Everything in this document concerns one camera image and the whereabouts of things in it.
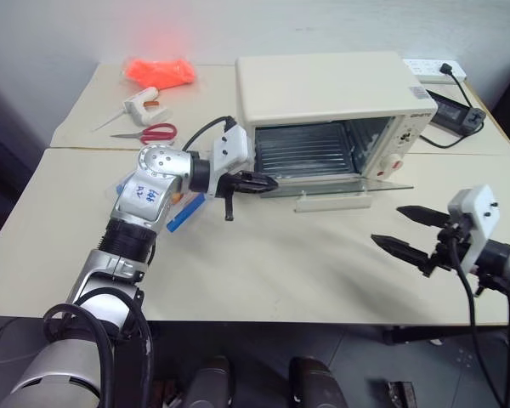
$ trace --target orange bag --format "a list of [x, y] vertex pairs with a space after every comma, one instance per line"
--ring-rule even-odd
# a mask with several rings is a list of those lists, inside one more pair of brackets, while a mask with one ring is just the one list
[[193, 65], [183, 59], [151, 62], [133, 59], [128, 62], [125, 77], [136, 81], [142, 88], [165, 89], [195, 80]]

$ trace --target white wall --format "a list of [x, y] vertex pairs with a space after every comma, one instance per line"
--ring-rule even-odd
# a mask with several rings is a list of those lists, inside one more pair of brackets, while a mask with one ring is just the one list
[[0, 95], [40, 146], [98, 61], [385, 49], [458, 60], [492, 106], [510, 79], [510, 0], [0, 0]]

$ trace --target red scissors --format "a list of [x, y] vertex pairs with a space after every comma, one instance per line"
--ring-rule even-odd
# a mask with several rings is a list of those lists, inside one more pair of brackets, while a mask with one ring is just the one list
[[139, 139], [144, 145], [158, 140], [172, 140], [178, 129], [171, 123], [157, 123], [137, 133], [112, 134], [112, 138]]

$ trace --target oven control knob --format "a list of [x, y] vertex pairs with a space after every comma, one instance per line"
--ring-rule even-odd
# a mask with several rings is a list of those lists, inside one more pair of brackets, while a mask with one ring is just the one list
[[385, 156], [380, 163], [380, 167], [385, 173], [391, 173], [398, 170], [402, 167], [402, 157], [396, 153]]

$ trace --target oven label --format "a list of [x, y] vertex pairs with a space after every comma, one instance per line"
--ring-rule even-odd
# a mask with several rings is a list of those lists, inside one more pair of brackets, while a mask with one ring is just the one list
[[431, 97], [424, 87], [410, 87], [410, 90], [418, 99], [429, 99]]

